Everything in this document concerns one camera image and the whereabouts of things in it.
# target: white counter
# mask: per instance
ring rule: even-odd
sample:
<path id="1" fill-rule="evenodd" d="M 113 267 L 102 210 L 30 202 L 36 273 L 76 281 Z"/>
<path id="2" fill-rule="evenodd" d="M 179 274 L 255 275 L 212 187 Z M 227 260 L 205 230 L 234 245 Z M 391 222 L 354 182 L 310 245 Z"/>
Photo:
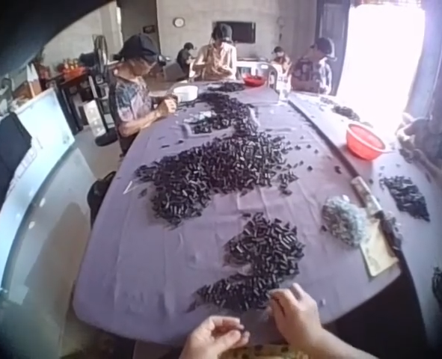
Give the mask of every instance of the white counter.
<path id="1" fill-rule="evenodd" d="M 32 137 L 31 149 L 16 169 L 0 212 L 0 291 L 19 226 L 48 175 L 74 143 L 74 137 L 53 89 L 16 110 Z"/>

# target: white container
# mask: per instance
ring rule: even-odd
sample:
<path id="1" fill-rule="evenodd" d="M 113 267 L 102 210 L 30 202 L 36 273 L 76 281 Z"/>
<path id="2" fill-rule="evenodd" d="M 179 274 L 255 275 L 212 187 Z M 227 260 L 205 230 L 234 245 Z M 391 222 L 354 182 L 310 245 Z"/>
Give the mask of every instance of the white container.
<path id="1" fill-rule="evenodd" d="M 172 93 L 177 96 L 179 102 L 194 101 L 197 99 L 199 88 L 193 85 L 179 86 L 174 88 Z"/>

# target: television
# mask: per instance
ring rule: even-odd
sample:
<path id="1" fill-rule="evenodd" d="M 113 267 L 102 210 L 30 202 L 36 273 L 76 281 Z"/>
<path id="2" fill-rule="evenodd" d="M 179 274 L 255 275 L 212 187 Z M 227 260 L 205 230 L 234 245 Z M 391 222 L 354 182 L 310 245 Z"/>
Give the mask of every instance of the television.
<path id="1" fill-rule="evenodd" d="M 212 24 L 212 27 L 214 28 L 217 24 L 226 24 L 232 28 L 234 43 L 256 43 L 255 22 L 217 21 Z"/>

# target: red basket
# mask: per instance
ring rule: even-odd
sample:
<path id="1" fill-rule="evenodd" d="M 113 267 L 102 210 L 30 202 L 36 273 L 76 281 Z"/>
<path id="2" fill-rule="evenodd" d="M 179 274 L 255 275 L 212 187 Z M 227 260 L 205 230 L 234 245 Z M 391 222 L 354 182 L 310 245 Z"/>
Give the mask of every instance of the red basket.
<path id="1" fill-rule="evenodd" d="M 261 76 L 252 76 L 252 75 L 245 75 L 243 79 L 246 86 L 249 86 L 251 88 L 258 88 L 260 86 L 263 86 L 266 81 L 266 79 L 264 79 Z"/>
<path id="2" fill-rule="evenodd" d="M 387 146 L 372 129 L 357 123 L 350 123 L 347 127 L 347 147 L 357 157 L 372 161 L 382 153 L 386 153 Z"/>

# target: wall clock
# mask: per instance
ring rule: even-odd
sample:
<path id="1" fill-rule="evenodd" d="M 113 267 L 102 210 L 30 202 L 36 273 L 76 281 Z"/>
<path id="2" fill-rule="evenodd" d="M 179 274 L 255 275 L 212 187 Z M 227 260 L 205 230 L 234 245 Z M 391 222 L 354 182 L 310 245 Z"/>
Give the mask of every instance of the wall clock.
<path id="1" fill-rule="evenodd" d="M 185 25 L 185 20 L 182 17 L 175 17 L 173 25 L 177 28 L 181 28 Z"/>

